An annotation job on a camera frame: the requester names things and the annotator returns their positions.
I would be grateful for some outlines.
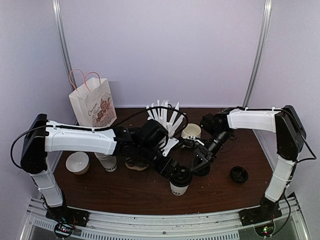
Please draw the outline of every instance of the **white paper bag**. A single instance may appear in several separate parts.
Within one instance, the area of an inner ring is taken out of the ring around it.
[[[96,128],[109,127],[117,119],[117,115],[107,78],[100,78],[96,72],[89,72],[86,75],[82,71],[81,73],[84,84],[78,88],[74,87],[75,90],[69,95],[79,125]],[[92,77],[86,80],[91,73],[97,74],[99,78]]]

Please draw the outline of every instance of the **paper cup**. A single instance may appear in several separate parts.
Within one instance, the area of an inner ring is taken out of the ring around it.
[[[182,131],[181,137],[184,139],[193,139],[201,137],[201,128],[194,123],[189,123]]]
[[[170,178],[171,192],[177,196],[183,195],[192,182],[192,173],[188,168],[183,166],[180,171],[179,176]]]
[[[117,158],[112,155],[95,152],[94,155],[99,159],[101,165],[107,172],[113,172],[117,169]]]
[[[66,169],[75,175],[85,174],[89,170],[89,157],[85,152],[77,151],[71,154],[66,162]]]

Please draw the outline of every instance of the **bag handle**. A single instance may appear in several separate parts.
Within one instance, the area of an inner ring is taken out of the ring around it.
[[[101,78],[100,78],[100,75],[99,75],[97,72],[95,72],[95,71],[88,72],[85,76],[83,76],[83,77],[84,77],[84,84],[85,84],[86,88],[89,90],[89,92],[91,93],[90,89],[89,89],[88,86],[87,86],[87,81],[86,81],[86,78],[87,78],[87,76],[88,76],[89,74],[97,74],[98,77],[99,77],[100,85],[101,85]]]
[[[78,89],[76,88],[76,86],[74,85],[74,83],[71,81],[71,74],[72,74],[75,70],[78,70],[78,71],[80,71],[80,72],[82,73],[82,76],[83,76],[84,82],[86,82],[86,79],[85,79],[85,74],[84,74],[84,72],[83,72],[83,71],[81,71],[81,70],[80,70],[80,69],[78,69],[78,68],[73,69],[73,70],[70,72],[70,74],[69,74],[69,81],[70,81],[71,85],[74,87],[74,89],[75,89],[76,91],[78,91]]]

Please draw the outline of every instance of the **dark brown tabletop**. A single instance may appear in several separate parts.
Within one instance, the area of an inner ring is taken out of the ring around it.
[[[119,108],[117,121],[141,110]],[[218,108],[183,108],[189,122],[199,124],[207,113],[216,113]],[[148,115],[143,113],[123,124],[138,127],[145,123]],[[272,177],[272,170],[254,133],[248,129],[235,130],[235,141],[228,141],[211,165],[207,176],[193,176],[187,192],[182,196],[171,193],[168,179],[152,168],[135,171],[126,168],[123,157],[117,157],[118,167],[107,172],[93,153],[89,171],[74,175],[65,163],[71,152],[64,152],[54,172],[56,181],[63,190],[67,204],[71,207],[122,214],[171,215],[210,213],[235,210],[259,205]],[[202,137],[209,135],[202,130]],[[169,154],[181,165],[189,166],[193,150],[182,148]],[[249,178],[243,184],[230,178],[230,170],[242,166]]]

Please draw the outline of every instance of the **white wall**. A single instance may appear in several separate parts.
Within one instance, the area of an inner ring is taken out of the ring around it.
[[[295,107],[320,157],[320,1],[273,1],[269,34],[250,107]],[[276,162],[276,137],[261,132]],[[301,158],[309,156],[303,151]],[[311,239],[319,239],[320,161],[298,165],[295,191]]]
[[[63,123],[75,121],[52,1],[0,0],[0,79],[0,239],[15,240],[38,190],[11,163],[11,142],[38,113]],[[16,145],[16,160],[21,146]]]
[[[262,0],[61,1],[72,67],[113,80],[118,107],[241,105],[263,11]]]

